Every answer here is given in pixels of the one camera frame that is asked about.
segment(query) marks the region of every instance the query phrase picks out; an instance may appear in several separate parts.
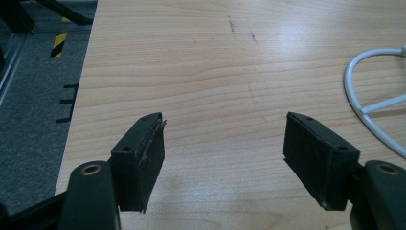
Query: floor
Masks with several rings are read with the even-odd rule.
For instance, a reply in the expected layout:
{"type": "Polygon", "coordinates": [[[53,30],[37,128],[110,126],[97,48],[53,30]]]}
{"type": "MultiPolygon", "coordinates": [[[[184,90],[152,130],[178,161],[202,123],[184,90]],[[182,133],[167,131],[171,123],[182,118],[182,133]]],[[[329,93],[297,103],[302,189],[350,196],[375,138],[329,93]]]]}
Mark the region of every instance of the floor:
{"type": "MultiPolygon", "coordinates": [[[[94,0],[63,4],[87,17],[97,7],[94,0]]],[[[60,24],[61,16],[34,1],[22,5],[37,26],[0,100],[0,202],[10,214],[54,195],[91,32],[88,27],[60,34],[47,25],[60,24]],[[53,57],[56,50],[60,57],[53,57]]],[[[11,36],[0,21],[3,52],[11,36]]]]}

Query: screw hole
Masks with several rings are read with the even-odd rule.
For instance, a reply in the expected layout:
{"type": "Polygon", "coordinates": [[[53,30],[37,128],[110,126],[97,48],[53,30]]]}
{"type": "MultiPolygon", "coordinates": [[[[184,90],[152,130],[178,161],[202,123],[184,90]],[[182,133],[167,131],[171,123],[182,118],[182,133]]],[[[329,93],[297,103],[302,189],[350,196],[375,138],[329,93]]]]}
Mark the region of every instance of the screw hole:
{"type": "Polygon", "coordinates": [[[349,148],[345,147],[345,146],[339,146],[338,147],[339,150],[348,150],[349,148]]]}
{"type": "Polygon", "coordinates": [[[85,168],[83,168],[81,170],[81,173],[83,175],[91,175],[91,174],[97,173],[101,169],[102,169],[101,165],[89,165],[89,166],[86,166],[85,168]]]}
{"type": "Polygon", "coordinates": [[[123,147],[123,151],[130,151],[131,147],[123,147]]]}
{"type": "Polygon", "coordinates": [[[378,164],[376,168],[386,174],[399,175],[399,171],[390,165],[378,164]]]}

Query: wooden table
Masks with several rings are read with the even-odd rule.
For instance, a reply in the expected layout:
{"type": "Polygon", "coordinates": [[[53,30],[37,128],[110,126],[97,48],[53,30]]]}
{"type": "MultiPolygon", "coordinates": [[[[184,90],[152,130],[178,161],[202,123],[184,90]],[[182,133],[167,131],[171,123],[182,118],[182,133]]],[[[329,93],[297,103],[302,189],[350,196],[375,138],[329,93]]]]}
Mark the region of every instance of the wooden table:
{"type": "MultiPolygon", "coordinates": [[[[100,0],[56,191],[106,160],[140,117],[163,112],[166,160],[147,213],[124,229],[350,229],[284,163],[288,111],[405,168],[352,111],[347,63],[406,37],[406,2],[100,0]]],[[[373,57],[354,74],[362,104],[404,93],[406,61],[373,57]]],[[[405,105],[374,115],[406,144],[405,105]]]]}

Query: white cable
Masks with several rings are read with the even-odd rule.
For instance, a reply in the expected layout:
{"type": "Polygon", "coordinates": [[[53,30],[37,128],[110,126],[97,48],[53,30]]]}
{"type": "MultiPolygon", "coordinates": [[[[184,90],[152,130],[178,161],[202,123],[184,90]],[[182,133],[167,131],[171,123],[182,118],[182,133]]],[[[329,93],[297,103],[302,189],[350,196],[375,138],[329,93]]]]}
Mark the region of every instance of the white cable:
{"type": "Polygon", "coordinates": [[[376,123],[368,115],[384,107],[406,102],[406,95],[402,95],[380,103],[375,103],[363,108],[360,102],[358,101],[352,87],[352,72],[355,68],[355,65],[358,62],[360,62],[365,58],[370,58],[372,56],[386,56],[386,55],[406,57],[406,46],[403,46],[400,49],[370,50],[358,55],[352,61],[350,61],[349,65],[346,68],[346,72],[344,74],[344,87],[346,89],[346,94],[352,108],[354,109],[358,117],[361,119],[361,121],[364,123],[364,125],[389,148],[391,148],[392,150],[394,150],[395,152],[406,158],[406,149],[403,146],[401,146],[397,141],[395,141],[393,138],[391,138],[388,134],[386,134],[379,126],[377,126],[376,123]]]}

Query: scratch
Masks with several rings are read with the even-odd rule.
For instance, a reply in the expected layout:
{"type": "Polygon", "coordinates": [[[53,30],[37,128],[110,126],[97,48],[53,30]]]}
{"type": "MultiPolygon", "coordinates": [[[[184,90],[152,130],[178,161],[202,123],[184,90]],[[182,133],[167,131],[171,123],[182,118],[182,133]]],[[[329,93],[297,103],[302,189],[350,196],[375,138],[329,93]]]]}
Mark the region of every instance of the scratch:
{"type": "Polygon", "coordinates": [[[233,33],[233,37],[236,38],[236,35],[234,34],[234,24],[231,21],[230,15],[229,15],[229,23],[230,23],[231,33],[233,33]]]}
{"type": "Polygon", "coordinates": [[[253,32],[251,32],[251,37],[253,38],[253,40],[254,40],[255,42],[257,42],[257,40],[255,39],[255,35],[254,35],[253,32]]]}

